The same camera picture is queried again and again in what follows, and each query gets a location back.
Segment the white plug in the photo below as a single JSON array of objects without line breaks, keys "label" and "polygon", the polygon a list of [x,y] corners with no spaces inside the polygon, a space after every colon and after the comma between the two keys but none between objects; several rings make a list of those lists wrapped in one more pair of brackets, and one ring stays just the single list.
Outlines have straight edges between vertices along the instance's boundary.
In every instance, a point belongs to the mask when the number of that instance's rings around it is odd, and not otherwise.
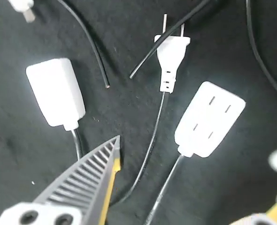
[{"label": "white plug", "polygon": [[31,8],[34,5],[34,0],[8,0],[16,12],[22,13],[27,23],[35,20],[35,15]]},{"label": "white plug", "polygon": [[[166,31],[167,14],[163,17],[162,32]],[[176,73],[181,61],[185,57],[186,47],[189,45],[191,39],[184,37],[185,25],[181,25],[180,36],[169,36],[157,49],[158,61],[162,68],[162,78],[160,91],[172,93],[176,82]],[[154,37],[154,42],[157,41],[161,35]]]},{"label": "white plug", "polygon": [[37,103],[52,127],[77,129],[85,115],[79,85],[69,59],[53,59],[26,68]]},{"label": "white plug", "polygon": [[175,131],[178,151],[186,157],[208,157],[221,143],[245,108],[238,96],[204,82]]}]

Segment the black cable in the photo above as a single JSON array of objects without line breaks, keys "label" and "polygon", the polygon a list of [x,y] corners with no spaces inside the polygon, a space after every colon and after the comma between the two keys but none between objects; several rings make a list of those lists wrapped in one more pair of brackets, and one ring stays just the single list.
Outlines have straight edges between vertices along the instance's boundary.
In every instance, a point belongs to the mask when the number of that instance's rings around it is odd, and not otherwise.
[{"label": "black cable", "polygon": [[188,14],[186,14],[182,19],[180,19],[174,26],[164,32],[161,37],[154,43],[153,47],[150,49],[148,54],[143,58],[143,60],[134,68],[130,75],[130,79],[134,77],[139,68],[144,64],[147,59],[149,59],[157,50],[157,48],[161,45],[164,40],[167,39],[177,28],[179,28],[185,21],[189,20],[192,16],[194,16],[197,12],[199,12],[204,6],[206,6],[210,1],[216,0],[202,0],[195,8],[193,8]]},{"label": "black cable", "polygon": [[253,54],[260,65],[263,73],[267,77],[268,81],[272,85],[272,87],[277,91],[277,81],[273,78],[267,67],[265,66],[265,63],[263,62],[256,46],[255,38],[254,38],[254,31],[253,31],[253,25],[252,25],[252,13],[251,13],[251,0],[246,0],[246,17],[247,17],[247,29],[248,29],[248,36],[250,45],[253,51]]},{"label": "black cable", "polygon": [[109,81],[108,81],[108,77],[106,75],[106,72],[105,72],[105,69],[104,69],[104,65],[103,65],[103,62],[102,62],[102,59],[100,57],[100,54],[99,54],[99,51],[98,51],[98,48],[93,40],[93,37],[92,35],[90,34],[90,32],[88,31],[88,29],[86,28],[85,24],[83,23],[83,21],[80,19],[80,17],[78,16],[78,14],[76,13],[75,10],[73,10],[64,0],[57,0],[60,4],[63,5],[63,7],[66,8],[66,10],[68,10],[72,16],[77,20],[77,22],[79,23],[79,25],[81,26],[82,30],[84,31],[87,39],[89,40],[91,46],[92,46],[92,50],[95,54],[95,57],[97,59],[97,62],[98,62],[98,65],[99,65],[99,68],[100,68],[100,71],[101,71],[101,74],[102,74],[102,78],[103,78],[103,81],[104,81],[104,84],[105,84],[105,87],[106,88],[109,88],[110,85],[109,85]]},{"label": "black cable", "polygon": [[147,161],[148,161],[149,156],[150,156],[151,151],[152,151],[152,146],[153,146],[154,139],[155,139],[155,136],[156,136],[156,133],[157,133],[158,123],[159,123],[159,119],[160,119],[160,116],[161,116],[161,113],[162,113],[162,109],[163,109],[163,105],[164,105],[164,100],[168,96],[169,96],[169,93],[167,93],[167,92],[163,92],[162,93],[162,100],[161,100],[161,104],[159,106],[159,111],[158,111],[158,114],[157,114],[157,118],[156,118],[154,130],[153,130],[153,134],[152,134],[152,137],[151,137],[151,141],[149,143],[149,146],[148,146],[148,149],[147,149],[147,152],[146,152],[143,164],[142,164],[142,166],[141,166],[141,168],[139,170],[139,173],[138,173],[135,181],[133,182],[131,188],[123,195],[123,197],[121,197],[118,201],[110,203],[110,205],[109,205],[110,207],[113,206],[113,205],[116,205],[118,203],[124,202],[132,194],[133,190],[136,188],[138,182],[142,178],[142,176],[144,174],[144,170],[146,168]]},{"label": "black cable", "polygon": [[156,201],[151,209],[151,211],[148,214],[148,217],[146,219],[146,221],[144,222],[144,225],[150,225],[152,220],[154,219],[154,216],[156,214],[156,211],[158,209],[159,204],[162,201],[162,197],[164,196],[164,194],[167,191],[168,185],[170,184],[170,181],[173,179],[175,172],[177,171],[178,166],[180,165],[180,163],[182,162],[182,160],[184,159],[183,155],[179,155],[175,164],[173,165],[165,183],[163,184],[159,194],[157,195]]},{"label": "black cable", "polygon": [[76,148],[76,153],[77,153],[77,160],[80,160],[83,156],[82,151],[81,151],[81,142],[80,142],[80,138],[79,138],[79,134],[78,131],[75,130],[71,130],[72,134],[73,134],[73,139],[74,139],[74,143],[75,143],[75,148]]}]

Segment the dark carpet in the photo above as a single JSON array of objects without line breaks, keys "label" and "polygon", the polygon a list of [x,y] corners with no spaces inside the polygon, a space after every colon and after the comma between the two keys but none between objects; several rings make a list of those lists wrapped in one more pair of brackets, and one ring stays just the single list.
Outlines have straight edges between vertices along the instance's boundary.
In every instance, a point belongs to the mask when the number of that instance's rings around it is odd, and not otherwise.
[{"label": "dark carpet", "polygon": [[[83,31],[56,0],[35,0],[37,19],[32,24],[0,0],[0,214],[18,202],[32,201],[76,160],[72,135],[47,124],[25,68],[56,57],[72,60],[86,107],[79,122],[86,149],[115,135],[123,138],[116,198],[139,171],[161,99],[156,56],[135,79],[128,76],[161,33],[163,14],[168,13],[172,24],[197,2],[71,0],[97,39],[111,82],[106,90]],[[255,0],[254,6],[259,49],[277,78],[277,1]],[[143,224],[177,158],[176,126],[203,81],[240,96],[246,108],[209,158],[184,161],[154,224],[223,225],[274,204],[277,173],[267,158],[277,149],[277,93],[254,59],[245,13],[243,0],[229,0],[186,24],[191,44],[145,175],[129,200],[109,210],[108,225]]]}]

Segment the outlet receptacle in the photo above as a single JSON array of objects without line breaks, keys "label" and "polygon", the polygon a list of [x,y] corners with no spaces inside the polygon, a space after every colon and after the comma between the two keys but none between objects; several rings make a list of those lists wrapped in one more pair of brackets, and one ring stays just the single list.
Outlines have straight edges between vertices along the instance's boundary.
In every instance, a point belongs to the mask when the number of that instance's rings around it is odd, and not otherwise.
[{"label": "outlet receptacle", "polygon": [[186,109],[176,131],[175,142],[184,156],[208,157],[226,136],[245,108],[238,96],[204,82]]}]

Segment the plug prong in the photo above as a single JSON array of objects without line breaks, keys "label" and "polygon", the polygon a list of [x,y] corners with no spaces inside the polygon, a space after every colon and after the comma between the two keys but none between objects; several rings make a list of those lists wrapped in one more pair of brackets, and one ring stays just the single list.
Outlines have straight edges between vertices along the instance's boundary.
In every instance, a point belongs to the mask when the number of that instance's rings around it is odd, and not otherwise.
[{"label": "plug prong", "polygon": [[35,20],[35,15],[31,8],[23,12],[23,15],[25,17],[25,20],[27,23],[31,23]]},{"label": "plug prong", "polygon": [[184,33],[185,33],[185,24],[183,23],[183,24],[181,25],[180,36],[183,37],[183,36],[184,36]]},{"label": "plug prong", "polygon": [[168,14],[163,15],[163,25],[162,25],[162,33],[166,32],[166,27],[167,27],[167,16]]}]

